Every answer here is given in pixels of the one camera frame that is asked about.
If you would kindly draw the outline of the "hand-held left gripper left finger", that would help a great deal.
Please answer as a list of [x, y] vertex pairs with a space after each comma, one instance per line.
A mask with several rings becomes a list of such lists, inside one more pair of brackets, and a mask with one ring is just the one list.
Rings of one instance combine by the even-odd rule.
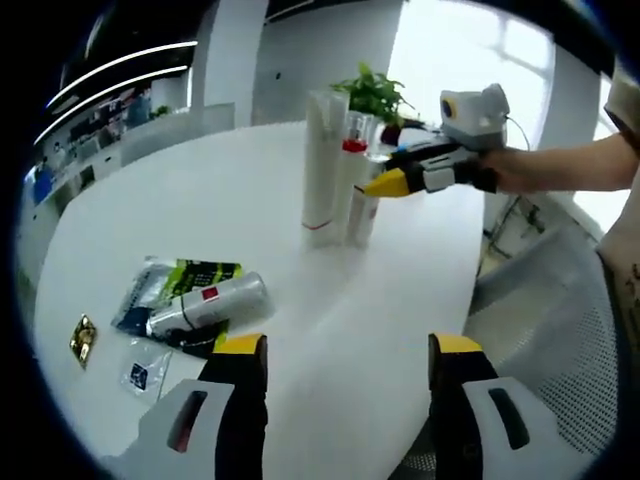
[[137, 438], [106, 456], [116, 479], [261, 479], [268, 423], [267, 337], [229, 338], [196, 379], [185, 379], [140, 419]]

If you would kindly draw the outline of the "person's right hand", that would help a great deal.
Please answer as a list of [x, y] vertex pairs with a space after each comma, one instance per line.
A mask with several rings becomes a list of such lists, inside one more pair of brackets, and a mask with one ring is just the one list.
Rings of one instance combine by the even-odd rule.
[[485, 169], [496, 175], [497, 189], [511, 194], [523, 194], [531, 190], [527, 156], [519, 150], [491, 150], [480, 155]]

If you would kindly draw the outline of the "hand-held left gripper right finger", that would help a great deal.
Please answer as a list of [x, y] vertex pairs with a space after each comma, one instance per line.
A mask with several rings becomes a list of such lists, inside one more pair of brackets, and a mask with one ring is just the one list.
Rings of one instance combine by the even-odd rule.
[[554, 414], [496, 373], [462, 335], [429, 335], [431, 435], [438, 479], [558, 479]]

